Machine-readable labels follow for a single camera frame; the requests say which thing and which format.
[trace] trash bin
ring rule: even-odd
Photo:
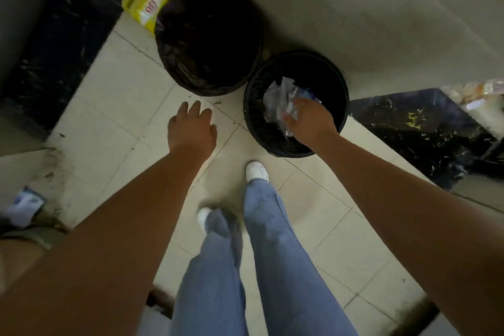
[[[250,0],[169,0],[155,28],[164,67],[199,96],[225,95],[249,80],[261,59],[262,32]]]
[[[291,51],[275,55],[261,64],[247,85],[243,113],[250,134],[270,154],[301,158],[313,155],[311,149],[295,138],[285,138],[276,123],[264,118],[263,96],[272,82],[282,77],[295,80],[300,88],[310,88],[333,116],[338,132],[347,118],[348,88],[339,69],[324,56],[312,51]]]

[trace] hand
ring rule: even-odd
[[[200,112],[201,102],[196,101],[187,111],[189,104],[183,102],[176,116],[168,122],[168,147],[170,151],[187,148],[201,156],[203,162],[210,157],[217,142],[217,127],[210,125],[212,111]]]
[[[294,138],[316,151],[319,141],[328,133],[338,134],[331,113],[324,106],[309,98],[295,98],[297,120],[288,113],[282,114],[287,129],[294,133]]]

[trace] jeans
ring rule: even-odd
[[[357,336],[294,235],[282,200],[269,182],[249,182],[244,219],[269,336]],[[246,336],[239,226],[215,210],[206,227],[201,251],[180,285],[171,334]]]

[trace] foot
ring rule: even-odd
[[[270,181],[270,176],[268,175],[266,168],[262,165],[262,163],[257,161],[250,161],[247,164],[247,167],[245,169],[245,178],[247,180],[247,183],[249,183],[250,180],[254,178],[261,178],[268,182]]]
[[[198,210],[198,214],[196,214],[196,219],[198,220],[198,225],[203,230],[203,232],[207,233],[207,228],[205,223],[207,222],[208,214],[212,212],[212,209],[209,207],[202,207]]]

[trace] denim pants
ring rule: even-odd
[[[269,182],[249,182],[244,218],[269,336],[357,336],[294,235],[282,200]],[[215,210],[206,227],[201,251],[180,285],[171,334],[246,336],[239,226]]]

